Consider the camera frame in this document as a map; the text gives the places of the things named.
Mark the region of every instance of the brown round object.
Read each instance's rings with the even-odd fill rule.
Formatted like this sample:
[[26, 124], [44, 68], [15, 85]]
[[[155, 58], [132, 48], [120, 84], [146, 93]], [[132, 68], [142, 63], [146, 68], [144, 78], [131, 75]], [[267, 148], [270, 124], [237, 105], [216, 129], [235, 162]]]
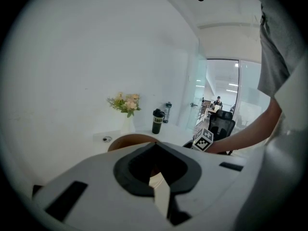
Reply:
[[[159, 140], [148, 136], [148, 135], [143, 135], [143, 134], [128, 134], [124, 135], [118, 139], [116, 139], [108, 148], [108, 152], [115, 151], [118, 149], [122, 149], [128, 146], [136, 145], [136, 144], [143, 144], [147, 142], [159, 142]], [[155, 165], [152, 172], [151, 176], [157, 175], [159, 173], [159, 169]]]

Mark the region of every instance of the water bottle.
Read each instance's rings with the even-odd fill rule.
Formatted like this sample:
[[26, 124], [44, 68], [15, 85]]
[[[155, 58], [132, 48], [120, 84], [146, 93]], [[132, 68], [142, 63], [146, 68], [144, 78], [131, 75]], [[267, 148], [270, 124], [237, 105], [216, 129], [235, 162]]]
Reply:
[[170, 102], [166, 103], [166, 106], [165, 106], [165, 118], [163, 119], [164, 123], [168, 123], [168, 121], [169, 121], [171, 106], [172, 106], [172, 104]]
[[153, 116], [154, 117], [153, 117], [152, 133], [158, 134], [162, 126], [165, 113], [162, 112], [160, 109], [156, 109], [153, 111]]

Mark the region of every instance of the ceiling light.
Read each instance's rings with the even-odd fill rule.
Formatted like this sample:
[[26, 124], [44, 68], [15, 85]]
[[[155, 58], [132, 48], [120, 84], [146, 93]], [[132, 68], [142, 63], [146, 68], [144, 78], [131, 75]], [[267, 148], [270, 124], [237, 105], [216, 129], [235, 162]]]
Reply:
[[232, 92], [236, 92], [236, 93], [237, 93], [237, 91], [234, 91], [234, 90], [228, 90], [228, 89], [227, 89], [227, 91], [232, 91]]

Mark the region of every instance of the white desk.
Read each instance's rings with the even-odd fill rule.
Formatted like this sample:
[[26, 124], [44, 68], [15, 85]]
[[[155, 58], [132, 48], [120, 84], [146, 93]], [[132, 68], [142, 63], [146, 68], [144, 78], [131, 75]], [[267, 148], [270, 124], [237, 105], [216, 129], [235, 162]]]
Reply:
[[[193, 139], [192, 132], [185, 131], [178, 126], [172, 124], [163, 123], [160, 129], [159, 134], [153, 134], [152, 128], [141, 127], [136, 129], [135, 134], [144, 134], [151, 136], [155, 139], [158, 139], [161, 142], [168, 142], [174, 145], [183, 146], [188, 141]], [[103, 142], [103, 138], [109, 136], [112, 140], [109, 143]], [[105, 133], [96, 133], [93, 135], [93, 155], [106, 153], [108, 152], [109, 146], [117, 138], [123, 136], [120, 134], [120, 131], [110, 131]]]

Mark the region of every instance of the office chair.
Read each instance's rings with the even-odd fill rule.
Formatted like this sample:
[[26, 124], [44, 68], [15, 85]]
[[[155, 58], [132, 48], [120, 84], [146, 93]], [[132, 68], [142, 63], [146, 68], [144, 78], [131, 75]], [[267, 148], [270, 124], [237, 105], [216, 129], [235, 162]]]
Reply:
[[232, 120], [232, 117], [232, 112], [223, 110], [217, 110], [214, 115], [211, 115], [208, 130], [214, 134], [214, 141], [219, 141], [231, 135], [235, 126], [235, 121]]

